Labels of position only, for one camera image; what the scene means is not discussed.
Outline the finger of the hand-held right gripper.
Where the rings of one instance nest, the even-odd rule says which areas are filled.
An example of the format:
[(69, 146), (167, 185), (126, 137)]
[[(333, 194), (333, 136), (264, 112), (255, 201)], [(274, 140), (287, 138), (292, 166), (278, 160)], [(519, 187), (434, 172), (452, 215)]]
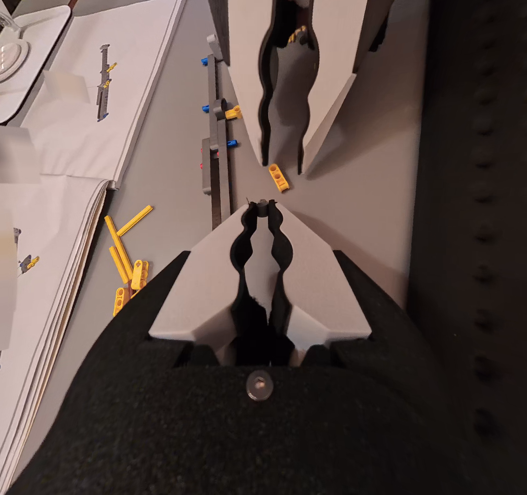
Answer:
[(264, 164), (263, 129), (259, 112), (264, 97), (259, 60), (271, 25), (273, 0), (227, 0), (229, 74), (258, 162)]
[(308, 94), (308, 123), (298, 174), (307, 172), (356, 78), (355, 59), (368, 0), (313, 0), (310, 37), (318, 48), (317, 75)]

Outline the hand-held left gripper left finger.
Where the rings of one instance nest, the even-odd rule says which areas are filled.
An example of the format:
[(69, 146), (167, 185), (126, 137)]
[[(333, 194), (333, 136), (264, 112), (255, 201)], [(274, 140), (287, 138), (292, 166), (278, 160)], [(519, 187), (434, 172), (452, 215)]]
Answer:
[(253, 254), (258, 206), (246, 204), (190, 251), (149, 334), (234, 351), (236, 365), (269, 364), (266, 309), (250, 294), (245, 264)]

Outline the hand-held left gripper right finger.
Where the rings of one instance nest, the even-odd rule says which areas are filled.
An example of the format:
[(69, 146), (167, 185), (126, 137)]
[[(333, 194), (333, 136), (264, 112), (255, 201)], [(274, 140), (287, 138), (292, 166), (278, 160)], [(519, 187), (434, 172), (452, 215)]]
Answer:
[(312, 346), (368, 338), (372, 328), (331, 246), (273, 200), (268, 228), (279, 266), (269, 317), (271, 364), (295, 366)]

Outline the long grey lego beam assembly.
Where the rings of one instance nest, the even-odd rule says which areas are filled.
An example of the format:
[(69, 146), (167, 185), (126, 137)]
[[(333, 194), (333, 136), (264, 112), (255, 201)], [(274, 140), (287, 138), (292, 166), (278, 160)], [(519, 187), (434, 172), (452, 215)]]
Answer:
[(229, 148), (236, 146), (236, 140), (227, 139), (227, 154), (218, 154), (210, 141), (210, 114), (209, 105), (220, 96), (218, 81), (218, 64), (223, 61), (222, 51), (216, 34), (207, 37), (210, 53), (203, 58), (201, 63), (207, 68), (208, 76), (208, 103), (202, 110), (208, 116), (209, 136), (201, 144), (201, 172), (202, 191), (211, 197), (212, 229), (217, 228), (231, 215), (231, 181), (229, 178)]

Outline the short yellow lego beam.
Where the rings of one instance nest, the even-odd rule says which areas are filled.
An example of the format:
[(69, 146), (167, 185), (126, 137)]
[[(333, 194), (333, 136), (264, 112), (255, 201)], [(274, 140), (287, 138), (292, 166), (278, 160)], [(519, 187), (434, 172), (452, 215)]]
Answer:
[(290, 189), (290, 185), (287, 182), (287, 179), (285, 178), (280, 167), (276, 163), (270, 164), (268, 166), (268, 171), (279, 192), (283, 193)]

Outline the cluster of yellow lego pieces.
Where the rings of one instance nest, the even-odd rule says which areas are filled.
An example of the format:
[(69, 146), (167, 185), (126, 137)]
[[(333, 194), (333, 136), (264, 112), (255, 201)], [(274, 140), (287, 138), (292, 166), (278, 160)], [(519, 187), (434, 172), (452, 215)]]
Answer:
[(147, 285), (149, 262), (141, 259), (131, 262), (122, 237), (153, 209), (151, 205), (146, 206), (120, 229), (115, 227), (115, 223), (109, 215), (104, 218), (113, 241), (109, 252), (122, 281), (122, 286), (117, 288), (115, 292), (113, 317), (122, 311), (123, 307)]

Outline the open instruction booklet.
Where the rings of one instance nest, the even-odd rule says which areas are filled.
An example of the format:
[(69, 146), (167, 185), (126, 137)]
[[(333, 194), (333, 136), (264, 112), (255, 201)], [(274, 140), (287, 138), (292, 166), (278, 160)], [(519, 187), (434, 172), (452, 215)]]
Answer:
[(1, 494), (49, 380), (109, 189), (186, 0), (75, 17), (21, 127), (1, 128)]

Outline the black perforated board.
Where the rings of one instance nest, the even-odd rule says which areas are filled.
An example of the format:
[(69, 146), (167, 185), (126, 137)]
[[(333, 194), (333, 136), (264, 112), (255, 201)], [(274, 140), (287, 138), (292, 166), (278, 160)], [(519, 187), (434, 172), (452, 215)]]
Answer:
[(490, 494), (526, 494), (526, 0), (430, 0), (407, 310)]

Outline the white document stand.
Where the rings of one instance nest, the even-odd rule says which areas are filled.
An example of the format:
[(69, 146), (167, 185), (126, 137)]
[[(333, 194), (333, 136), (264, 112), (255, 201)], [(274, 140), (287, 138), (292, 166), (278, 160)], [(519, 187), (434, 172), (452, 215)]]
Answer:
[(14, 18), (1, 12), (1, 123), (21, 108), (70, 16), (67, 5)]

